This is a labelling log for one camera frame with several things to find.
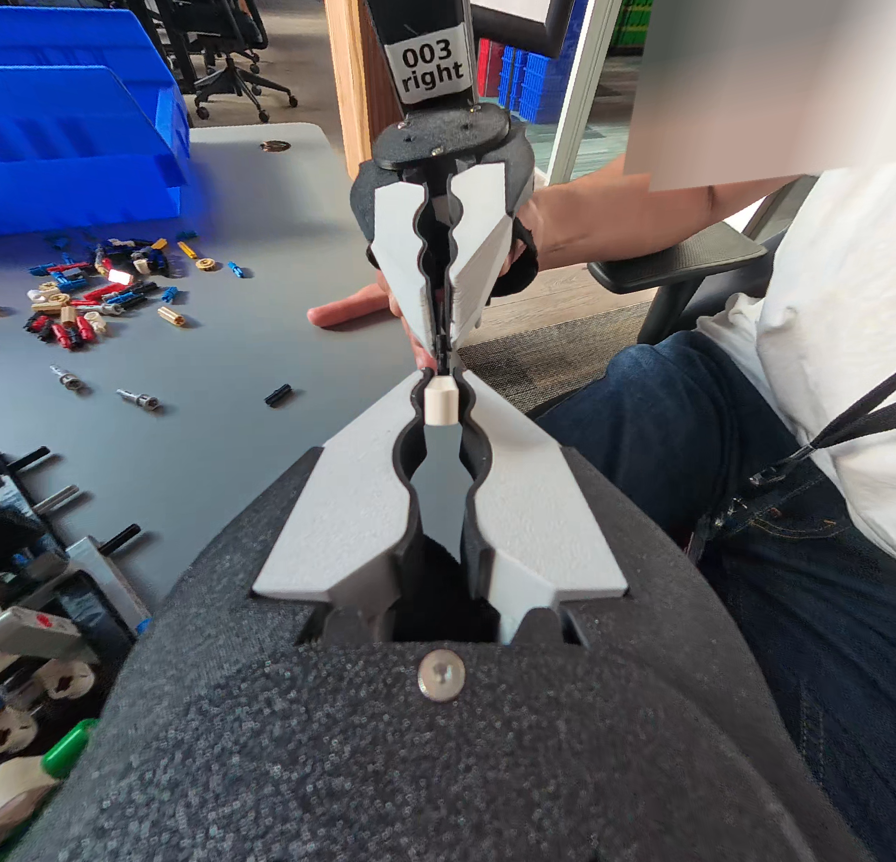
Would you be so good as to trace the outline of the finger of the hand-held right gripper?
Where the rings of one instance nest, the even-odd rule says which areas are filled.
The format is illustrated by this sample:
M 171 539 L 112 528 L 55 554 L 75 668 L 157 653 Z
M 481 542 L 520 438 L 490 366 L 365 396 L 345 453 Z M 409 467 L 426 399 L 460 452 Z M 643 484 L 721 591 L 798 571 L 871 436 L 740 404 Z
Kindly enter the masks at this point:
M 503 163 L 480 163 L 449 182 L 449 201 L 459 207 L 450 232 L 455 253 L 448 269 L 453 352 L 480 321 L 510 253 L 505 172 Z
M 403 320 L 420 355 L 435 359 L 435 325 L 430 290 L 421 265 L 427 243 L 418 222 L 428 202 L 425 186 L 393 183 L 374 194 L 374 238 L 370 252 L 379 266 L 378 285 L 386 307 Z

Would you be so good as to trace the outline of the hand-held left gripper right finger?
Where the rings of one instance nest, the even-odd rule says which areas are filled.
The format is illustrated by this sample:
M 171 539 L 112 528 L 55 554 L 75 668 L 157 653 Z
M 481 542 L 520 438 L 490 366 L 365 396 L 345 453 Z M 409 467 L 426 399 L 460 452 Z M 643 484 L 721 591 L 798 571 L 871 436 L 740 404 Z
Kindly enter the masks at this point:
M 471 371 L 457 368 L 460 458 L 472 479 L 462 564 L 473 598 L 509 644 L 532 610 L 619 599 L 628 582 L 554 438 Z

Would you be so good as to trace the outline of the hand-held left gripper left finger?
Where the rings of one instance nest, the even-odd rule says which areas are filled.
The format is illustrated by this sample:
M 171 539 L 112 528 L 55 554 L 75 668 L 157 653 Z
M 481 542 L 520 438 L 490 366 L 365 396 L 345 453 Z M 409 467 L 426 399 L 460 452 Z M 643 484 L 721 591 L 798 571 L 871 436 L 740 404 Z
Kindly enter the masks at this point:
M 399 598 L 393 555 L 409 531 L 412 493 L 394 453 L 428 376 L 413 371 L 322 446 L 254 594 L 353 607 L 367 619 Z

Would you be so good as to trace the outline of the white lego beam with holes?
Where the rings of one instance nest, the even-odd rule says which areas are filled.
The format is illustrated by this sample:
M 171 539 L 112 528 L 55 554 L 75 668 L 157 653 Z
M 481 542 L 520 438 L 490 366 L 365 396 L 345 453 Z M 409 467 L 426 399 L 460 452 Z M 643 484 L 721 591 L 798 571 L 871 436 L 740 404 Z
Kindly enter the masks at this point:
M 423 413 L 429 427 L 452 427 L 460 421 L 460 390 L 452 375 L 434 375 L 424 390 Z

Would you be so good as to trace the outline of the person's right forearm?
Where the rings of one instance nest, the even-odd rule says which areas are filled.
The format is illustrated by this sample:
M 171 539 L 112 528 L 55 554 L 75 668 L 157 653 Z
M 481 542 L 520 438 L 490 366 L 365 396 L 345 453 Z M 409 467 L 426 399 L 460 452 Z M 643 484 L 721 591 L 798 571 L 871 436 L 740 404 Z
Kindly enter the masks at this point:
M 621 155 L 592 174 L 535 191 L 519 218 L 541 271 L 622 261 L 672 248 L 796 178 L 651 191 L 649 175 L 624 173 Z

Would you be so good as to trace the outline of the pile of small lego pieces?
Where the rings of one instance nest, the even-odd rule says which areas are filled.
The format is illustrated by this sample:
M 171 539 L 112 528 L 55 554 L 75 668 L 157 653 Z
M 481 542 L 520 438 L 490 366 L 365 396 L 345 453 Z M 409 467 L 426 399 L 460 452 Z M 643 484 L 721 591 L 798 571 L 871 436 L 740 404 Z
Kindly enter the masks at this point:
M 187 327 L 176 328 L 187 329 L 188 318 L 175 309 L 181 290 L 174 283 L 173 256 L 181 252 L 189 261 L 198 259 L 186 243 L 195 237 L 195 233 L 185 232 L 171 243 L 165 237 L 97 238 L 86 233 L 84 250 L 76 254 L 68 236 L 46 236 L 44 241 L 54 259 L 27 269 L 38 285 L 27 293 L 29 314 L 24 331 L 46 344 L 75 352 L 109 336 L 112 320 L 145 308 L 159 317 L 157 309 L 162 306 L 183 315 Z

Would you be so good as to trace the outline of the lego truck assembly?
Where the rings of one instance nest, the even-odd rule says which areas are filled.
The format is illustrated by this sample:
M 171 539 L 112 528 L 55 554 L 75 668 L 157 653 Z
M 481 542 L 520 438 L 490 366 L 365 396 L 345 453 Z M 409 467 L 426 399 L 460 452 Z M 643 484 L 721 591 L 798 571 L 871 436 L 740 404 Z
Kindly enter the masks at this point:
M 70 485 L 37 500 L 23 473 L 45 446 L 2 454 L 2 844 L 27 828 L 83 757 L 99 714 L 151 614 L 115 564 L 136 523 L 106 542 L 65 545 L 52 513 L 81 495 Z

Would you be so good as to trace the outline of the stack of red crates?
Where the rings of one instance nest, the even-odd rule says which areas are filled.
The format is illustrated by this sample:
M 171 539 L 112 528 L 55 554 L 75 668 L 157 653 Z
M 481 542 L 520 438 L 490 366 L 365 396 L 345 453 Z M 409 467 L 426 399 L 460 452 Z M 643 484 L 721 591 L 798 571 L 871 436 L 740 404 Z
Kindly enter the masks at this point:
M 498 98 L 505 45 L 479 39 L 476 61 L 476 91 L 482 98 Z

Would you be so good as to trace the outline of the wooden pillar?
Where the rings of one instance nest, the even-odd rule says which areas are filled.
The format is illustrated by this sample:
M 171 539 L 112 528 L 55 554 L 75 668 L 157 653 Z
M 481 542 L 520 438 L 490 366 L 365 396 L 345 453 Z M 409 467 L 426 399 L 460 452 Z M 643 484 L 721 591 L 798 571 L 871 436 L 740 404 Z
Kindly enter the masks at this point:
M 382 131 L 401 121 L 385 55 L 364 0 L 323 0 L 337 88 L 346 168 L 351 180 Z

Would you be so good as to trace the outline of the black framed sign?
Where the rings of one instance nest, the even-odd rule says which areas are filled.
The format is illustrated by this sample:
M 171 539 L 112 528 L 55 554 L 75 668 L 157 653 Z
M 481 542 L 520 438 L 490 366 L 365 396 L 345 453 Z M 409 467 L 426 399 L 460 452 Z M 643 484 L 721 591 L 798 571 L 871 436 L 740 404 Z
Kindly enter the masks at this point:
M 556 56 L 575 0 L 469 0 L 476 38 Z

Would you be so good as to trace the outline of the black rolling office chair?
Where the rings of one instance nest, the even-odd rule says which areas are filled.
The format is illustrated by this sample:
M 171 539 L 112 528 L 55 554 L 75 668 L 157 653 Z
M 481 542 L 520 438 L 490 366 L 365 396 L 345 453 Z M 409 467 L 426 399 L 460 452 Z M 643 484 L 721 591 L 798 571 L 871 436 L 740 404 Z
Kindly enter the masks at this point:
M 188 54 L 201 56 L 205 74 L 193 79 L 196 117 L 209 119 L 213 97 L 234 96 L 250 102 L 263 124 L 270 115 L 263 108 L 263 90 L 285 95 L 289 108 L 297 97 L 261 74 L 259 53 L 269 37 L 255 0 L 171 0 L 174 28 Z

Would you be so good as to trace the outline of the stack of green crates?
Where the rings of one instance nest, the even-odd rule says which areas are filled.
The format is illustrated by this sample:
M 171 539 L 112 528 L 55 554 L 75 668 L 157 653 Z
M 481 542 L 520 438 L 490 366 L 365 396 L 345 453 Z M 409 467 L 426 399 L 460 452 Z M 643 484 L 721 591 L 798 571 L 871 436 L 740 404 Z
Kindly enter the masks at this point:
M 608 54 L 635 56 L 644 52 L 654 0 L 622 0 Z

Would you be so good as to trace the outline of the person's blue jeans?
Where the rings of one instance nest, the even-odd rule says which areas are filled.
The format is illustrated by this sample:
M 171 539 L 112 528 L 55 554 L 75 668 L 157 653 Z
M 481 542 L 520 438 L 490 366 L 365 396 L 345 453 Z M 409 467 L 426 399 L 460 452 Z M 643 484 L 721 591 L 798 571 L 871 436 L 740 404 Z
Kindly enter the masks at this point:
M 878 860 L 895 850 L 894 558 L 857 530 L 802 441 L 697 332 L 617 353 L 539 418 L 674 541 L 756 657 L 813 781 Z

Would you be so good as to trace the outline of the person's white shirt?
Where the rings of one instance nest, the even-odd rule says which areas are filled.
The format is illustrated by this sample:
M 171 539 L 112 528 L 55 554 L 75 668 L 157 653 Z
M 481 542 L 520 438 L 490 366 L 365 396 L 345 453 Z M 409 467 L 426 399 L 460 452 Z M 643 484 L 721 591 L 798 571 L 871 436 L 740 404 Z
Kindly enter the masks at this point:
M 763 298 L 737 293 L 696 329 L 719 345 L 799 445 L 895 370 L 895 166 L 814 184 Z

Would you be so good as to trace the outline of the white door frame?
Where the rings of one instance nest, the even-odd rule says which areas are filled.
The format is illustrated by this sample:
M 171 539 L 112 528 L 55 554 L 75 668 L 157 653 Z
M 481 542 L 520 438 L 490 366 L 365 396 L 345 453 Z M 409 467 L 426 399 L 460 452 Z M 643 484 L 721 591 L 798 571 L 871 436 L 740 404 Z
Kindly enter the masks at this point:
M 588 0 L 547 165 L 549 185 L 571 178 L 623 0 Z

